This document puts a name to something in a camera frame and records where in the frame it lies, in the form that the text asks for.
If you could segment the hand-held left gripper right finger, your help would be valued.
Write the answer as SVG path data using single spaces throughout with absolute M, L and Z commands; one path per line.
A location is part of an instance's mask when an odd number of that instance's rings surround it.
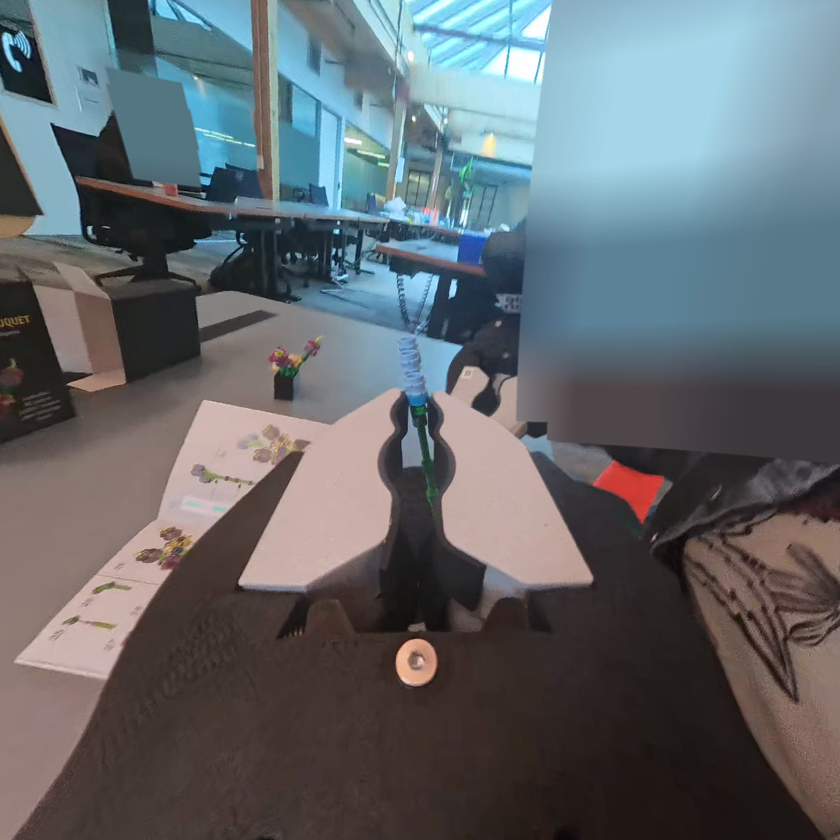
M 439 492 L 430 561 L 444 598 L 591 586 L 593 572 L 521 440 L 445 392 L 429 405 Z

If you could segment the dark jacket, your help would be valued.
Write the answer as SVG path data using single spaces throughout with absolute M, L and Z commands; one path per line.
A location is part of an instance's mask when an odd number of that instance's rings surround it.
M 838 478 L 838 464 L 642 448 L 640 471 L 671 487 L 647 525 L 648 544 L 659 560 L 676 564 L 686 541 L 732 522 L 775 512 L 803 498 L 825 480 Z

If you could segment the green lego flower stem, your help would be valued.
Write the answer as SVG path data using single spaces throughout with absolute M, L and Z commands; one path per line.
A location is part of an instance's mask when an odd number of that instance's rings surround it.
M 426 497 L 430 507 L 438 499 L 433 452 L 429 437 L 429 404 L 427 383 L 422 370 L 422 359 L 415 335 L 405 335 L 398 340 L 398 359 L 402 371 L 403 390 L 409 406 L 421 450 L 421 469 L 426 482 Z

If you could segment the black office chair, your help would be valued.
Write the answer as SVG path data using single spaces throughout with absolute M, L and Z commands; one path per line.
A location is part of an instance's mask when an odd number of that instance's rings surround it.
M 50 125 L 70 175 L 75 180 L 80 208 L 80 227 L 84 239 L 111 248 L 136 263 L 96 276 L 103 279 L 131 277 L 132 281 L 175 279 L 167 257 L 192 249 L 196 242 L 210 238 L 213 231 L 208 217 L 168 206 L 146 202 L 138 197 L 97 191 L 80 185 L 78 177 L 133 185 L 134 179 L 114 113 L 109 114 L 99 135 Z

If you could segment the long wooden office desk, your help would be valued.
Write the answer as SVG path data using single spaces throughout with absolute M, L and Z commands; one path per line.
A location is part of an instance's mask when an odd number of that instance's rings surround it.
M 254 248 L 261 256 L 259 269 L 259 295 L 263 298 L 285 303 L 299 302 L 300 297 L 291 290 L 288 280 L 286 289 L 279 289 L 280 269 L 278 259 L 280 235 L 291 235 L 295 223 L 300 223 L 307 234 L 322 238 L 322 253 L 317 260 L 318 278 L 332 281 L 331 260 L 333 239 L 340 236 L 341 254 L 345 252 L 345 241 L 349 231 L 359 236 L 375 228 L 386 228 L 390 219 L 367 213 L 357 213 L 346 208 L 330 209 L 308 203 L 272 202 L 265 199 L 239 197 L 232 203 L 216 203 L 192 195 L 171 194 L 163 187 L 122 184 L 76 175 L 76 186 L 98 197 L 120 200 L 145 207 L 166 208 L 177 214 L 202 217 L 211 230 L 232 230 L 247 234 L 255 240 Z

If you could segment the red flat object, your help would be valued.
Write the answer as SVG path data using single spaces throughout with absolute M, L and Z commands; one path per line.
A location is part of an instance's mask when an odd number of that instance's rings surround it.
M 593 487 L 624 501 L 636 520 L 644 523 L 666 491 L 666 479 L 639 472 L 612 460 L 595 478 Z

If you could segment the white open cardboard box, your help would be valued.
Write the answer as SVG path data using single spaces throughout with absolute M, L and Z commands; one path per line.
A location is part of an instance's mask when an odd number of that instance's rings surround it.
M 71 389 L 101 392 L 126 385 L 112 300 L 82 268 L 55 263 L 30 276 L 50 340 Z

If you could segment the black lego set box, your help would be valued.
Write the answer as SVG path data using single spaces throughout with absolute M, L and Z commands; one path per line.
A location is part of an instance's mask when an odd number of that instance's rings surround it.
M 2 444 L 75 416 L 32 283 L 2 280 Z

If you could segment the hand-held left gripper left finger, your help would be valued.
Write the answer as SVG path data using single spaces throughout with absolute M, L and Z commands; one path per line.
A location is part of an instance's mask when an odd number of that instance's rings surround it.
M 243 590 L 377 595 L 399 519 L 405 395 L 392 388 L 304 451 L 238 579 Z

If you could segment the wooden pillar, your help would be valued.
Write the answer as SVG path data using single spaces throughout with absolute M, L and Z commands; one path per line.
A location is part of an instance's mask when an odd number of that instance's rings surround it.
M 268 201 L 280 200 L 280 94 L 277 1 L 251 1 L 254 127 L 260 189 Z

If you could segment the lego instruction booklet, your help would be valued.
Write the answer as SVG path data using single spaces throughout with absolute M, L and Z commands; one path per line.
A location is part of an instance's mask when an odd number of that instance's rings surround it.
M 15 664 L 105 681 L 163 583 L 222 516 L 328 425 L 204 401 L 156 518 L 128 541 L 16 657 Z

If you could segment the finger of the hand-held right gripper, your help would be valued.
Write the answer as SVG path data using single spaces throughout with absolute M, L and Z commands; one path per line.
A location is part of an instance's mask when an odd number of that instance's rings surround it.
M 474 365 L 465 365 L 449 394 L 457 401 L 473 406 L 480 395 L 487 389 L 487 374 Z
M 490 378 L 486 415 L 504 426 L 515 438 L 524 438 L 528 421 L 518 418 L 518 377 L 494 374 Z

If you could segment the black phone wall sign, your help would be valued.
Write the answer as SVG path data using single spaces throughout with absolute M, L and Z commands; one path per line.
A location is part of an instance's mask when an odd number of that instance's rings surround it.
M 1 82 L 16 97 L 55 105 L 28 1 L 1 1 Z

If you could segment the small lego flower pot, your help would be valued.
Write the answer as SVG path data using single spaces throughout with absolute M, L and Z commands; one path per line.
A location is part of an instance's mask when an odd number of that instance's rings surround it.
M 273 376 L 273 397 L 277 401 L 290 402 L 294 399 L 297 379 L 301 367 L 321 350 L 324 336 L 306 342 L 301 353 L 291 353 L 282 346 L 273 349 L 268 357 Z

